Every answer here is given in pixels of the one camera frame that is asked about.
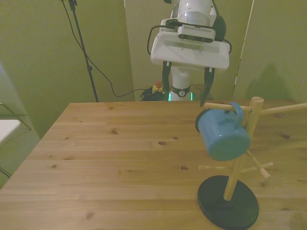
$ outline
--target mug rack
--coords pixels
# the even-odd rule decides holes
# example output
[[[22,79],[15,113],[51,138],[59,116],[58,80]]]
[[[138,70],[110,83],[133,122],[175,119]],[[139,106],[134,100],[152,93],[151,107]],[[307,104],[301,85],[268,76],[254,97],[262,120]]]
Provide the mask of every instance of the mug rack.
[[[307,109],[307,103],[262,109],[263,103],[264,99],[253,97],[249,106],[241,106],[246,114],[242,126],[251,139],[261,115]],[[232,105],[218,103],[206,103],[205,109],[235,110]],[[255,164],[254,167],[243,168],[246,156],[252,159]],[[204,215],[212,223],[223,229],[244,230],[251,227],[258,218],[259,205],[253,192],[238,179],[241,173],[253,170],[259,171],[265,179],[268,179],[270,174],[265,168],[269,166],[273,166],[273,163],[261,164],[248,150],[246,154],[234,160],[234,166],[229,177],[213,176],[205,180],[198,190],[198,201]],[[223,170],[226,167],[201,165],[199,169]]]

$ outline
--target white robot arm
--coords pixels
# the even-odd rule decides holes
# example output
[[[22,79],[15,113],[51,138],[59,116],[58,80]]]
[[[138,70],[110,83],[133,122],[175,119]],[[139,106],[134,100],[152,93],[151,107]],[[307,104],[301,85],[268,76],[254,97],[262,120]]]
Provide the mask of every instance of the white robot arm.
[[[205,70],[207,83],[210,83],[215,69],[229,67],[230,45],[223,42],[225,23],[213,0],[164,1],[173,3],[174,8],[170,18],[161,22],[163,27],[153,43],[151,61],[164,66],[165,93],[170,90],[166,75],[171,71],[172,100],[190,100],[189,70]]]

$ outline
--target floor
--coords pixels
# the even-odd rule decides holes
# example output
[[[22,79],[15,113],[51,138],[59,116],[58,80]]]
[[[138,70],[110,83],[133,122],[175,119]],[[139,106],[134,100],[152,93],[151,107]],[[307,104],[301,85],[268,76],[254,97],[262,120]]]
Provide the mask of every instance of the floor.
[[[0,116],[0,119],[13,119],[11,116]],[[30,126],[28,117],[22,119]],[[0,144],[0,167],[10,174],[14,174],[24,159],[38,143],[39,137],[34,129],[31,131],[23,124],[7,140]],[[8,177],[0,173],[0,189],[8,181]]]

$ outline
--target black round base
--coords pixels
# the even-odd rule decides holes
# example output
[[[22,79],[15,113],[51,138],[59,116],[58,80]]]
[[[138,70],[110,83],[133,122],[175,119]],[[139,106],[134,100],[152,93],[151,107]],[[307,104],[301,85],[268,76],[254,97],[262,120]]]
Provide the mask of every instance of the black round base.
[[[245,230],[257,220],[259,205],[253,192],[238,181],[231,201],[224,200],[228,176],[213,176],[198,190],[198,201],[204,215],[226,230]]]

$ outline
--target metal chair leg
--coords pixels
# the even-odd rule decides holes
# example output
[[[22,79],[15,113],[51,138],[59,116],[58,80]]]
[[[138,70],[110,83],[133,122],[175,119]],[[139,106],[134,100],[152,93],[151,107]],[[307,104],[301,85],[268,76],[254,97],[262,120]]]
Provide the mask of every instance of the metal chair leg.
[[[20,116],[18,116],[16,113],[14,113],[14,111],[12,109],[10,109],[6,104],[0,103],[0,105],[2,105],[4,108],[6,108],[7,111],[9,111],[13,116],[15,116],[17,118],[17,120],[19,120],[22,124],[24,124],[30,131],[32,130],[32,128],[27,125],[26,122],[24,122]]]

